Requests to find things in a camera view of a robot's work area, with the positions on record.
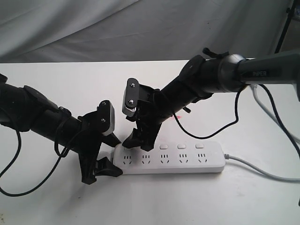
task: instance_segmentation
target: robotic arm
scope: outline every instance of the robotic arm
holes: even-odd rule
[[[24,86],[17,88],[6,84],[7,77],[0,74],[0,124],[20,132],[32,130],[78,153],[82,182],[92,184],[96,176],[117,177],[122,170],[105,157],[97,160],[101,143],[115,147],[120,143],[114,135],[114,109],[110,101],[102,101],[97,110],[78,119],[71,112],[48,100],[37,90]]]
[[[237,92],[248,84],[293,84],[300,100],[300,53],[283,52],[248,60],[241,55],[215,54],[193,57],[180,74],[162,90],[139,84],[129,78],[124,94],[123,113],[135,121],[131,135],[124,141],[127,148],[140,146],[145,151],[154,147],[161,124],[175,112],[214,93]]]

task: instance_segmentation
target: white power strip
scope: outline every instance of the white power strip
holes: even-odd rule
[[[219,173],[224,169],[225,158],[217,142],[156,143],[149,152],[119,144],[113,164],[123,174]]]

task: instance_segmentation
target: white cable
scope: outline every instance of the white cable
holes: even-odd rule
[[[278,121],[277,121],[276,117],[274,116],[274,114],[270,110],[268,110],[267,107],[258,99],[257,92],[256,92],[257,84],[251,84],[250,88],[252,90],[253,97],[254,97],[255,101],[257,102],[257,104],[280,127],[280,125],[278,124]],[[293,135],[290,131],[289,131],[289,133],[291,134],[291,136],[293,137],[293,139],[295,140],[295,142],[297,142],[298,144],[300,144],[300,138],[298,138],[297,136]]]
[[[232,159],[232,160],[235,160],[235,161],[239,161],[243,164],[246,164],[247,166],[250,166],[252,169],[255,169],[256,171],[260,172],[261,174],[265,175],[266,177],[268,178],[271,178],[273,180],[278,180],[278,181],[283,181],[283,182],[293,182],[293,183],[300,183],[300,179],[298,178],[286,178],[286,177],[278,177],[276,175],[272,175],[268,172],[265,172],[264,170],[258,168],[257,166],[247,162],[246,160],[244,159],[241,159],[241,158],[237,158],[237,157],[234,157],[234,156],[231,156],[229,154],[224,154],[224,157],[225,159]]]

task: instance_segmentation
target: white table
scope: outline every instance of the white table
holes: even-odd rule
[[[116,112],[116,135],[123,141],[135,126],[121,113],[126,80],[163,88],[185,61],[1,64],[8,83],[29,85],[73,116],[94,111],[100,101],[111,100]],[[300,135],[300,103],[290,85],[269,86],[279,114],[290,131]],[[261,89],[263,102],[268,99]],[[215,94],[180,111],[181,122],[196,135],[208,135],[234,120],[235,94]],[[240,122],[221,132],[218,141],[225,153],[246,159],[270,173],[300,177],[300,162],[288,138],[256,105],[250,89],[242,92]],[[15,132],[0,127],[0,169],[16,150]],[[158,139],[189,140],[169,119]],[[33,133],[22,133],[22,151],[1,179],[12,193],[27,191],[48,174],[57,159],[53,142]],[[110,150],[103,145],[102,150]],[[5,225],[298,225],[300,185],[266,179],[244,165],[228,162],[215,174],[127,175],[98,177],[81,183],[78,157],[70,154],[36,192],[17,198],[0,195],[0,224]]]

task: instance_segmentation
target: gray fabric backdrop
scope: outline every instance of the gray fabric backdrop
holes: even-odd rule
[[[0,4],[0,61],[79,62],[186,60],[204,47],[246,57],[266,55],[275,49],[291,0]]]

